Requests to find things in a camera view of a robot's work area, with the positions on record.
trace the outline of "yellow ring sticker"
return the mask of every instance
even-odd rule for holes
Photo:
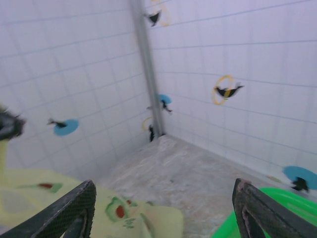
[[[162,12],[164,12],[165,16],[166,16],[166,22],[160,20],[159,21],[160,25],[163,27],[169,26],[171,24],[172,20],[171,20],[171,16],[169,14],[167,7],[165,6],[164,3],[161,3],[160,0],[151,0],[152,7],[154,7],[155,3],[160,5]]]
[[[228,89],[226,90],[226,92],[225,92],[225,94],[224,94],[224,96],[223,96],[222,101],[218,102],[218,101],[216,100],[216,90],[215,90],[215,88],[219,85],[219,83],[221,83],[221,82],[222,82],[224,79],[226,79],[226,78],[229,79],[230,84],[229,84],[229,87],[228,87]],[[232,77],[231,75],[225,75],[225,76],[221,77],[221,78],[217,81],[217,83],[215,84],[215,86],[213,87],[213,90],[212,90],[211,99],[212,99],[213,103],[215,103],[216,105],[222,105],[222,104],[224,104],[224,102],[226,101],[227,97],[228,97],[229,94],[230,94],[230,91],[231,91],[231,89],[232,89],[232,85],[233,85],[233,77]]]
[[[152,118],[152,117],[146,118],[146,119],[142,122],[142,129],[143,129],[143,131],[149,130],[148,128],[145,127],[145,123],[146,123],[149,119],[151,119],[151,118]]]

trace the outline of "white tiled wall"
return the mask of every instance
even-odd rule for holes
[[[317,0],[161,2],[171,25],[148,26],[167,132],[281,180],[317,173]],[[226,74],[244,88],[217,106]]]
[[[0,102],[28,120],[8,166],[106,173],[149,140],[144,77],[128,0],[2,0]],[[51,117],[79,127],[57,137]]]

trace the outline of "blue circle sticker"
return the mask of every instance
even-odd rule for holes
[[[166,104],[170,104],[172,102],[172,100],[165,94],[160,94],[159,100],[160,101],[164,100]]]
[[[317,190],[317,174],[314,172],[298,166],[287,166],[283,169],[283,173],[291,181],[295,181],[296,177],[305,179],[311,190]]]
[[[69,119],[63,121],[66,124],[66,127],[54,126],[54,134],[57,136],[65,136],[73,133],[78,127],[78,120]]]

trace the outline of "green plastic object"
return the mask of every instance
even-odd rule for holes
[[[296,215],[317,226],[317,203],[279,188],[263,187],[260,188],[260,191]],[[212,238],[240,238],[234,211],[213,234]]]

